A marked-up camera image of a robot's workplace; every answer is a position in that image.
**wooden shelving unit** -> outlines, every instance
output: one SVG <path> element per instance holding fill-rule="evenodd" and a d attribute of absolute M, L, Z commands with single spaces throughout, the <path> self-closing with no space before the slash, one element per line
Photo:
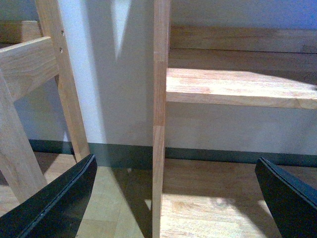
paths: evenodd
<path fill-rule="evenodd" d="M 317 109 L 317 31 L 172 26 L 154 13 L 153 238 L 159 238 L 167 102 Z"/>
<path fill-rule="evenodd" d="M 20 203 L 45 185 L 14 102 L 55 78 L 77 161 L 89 152 L 56 0 L 37 0 L 37 21 L 0 21 L 0 169 Z"/>

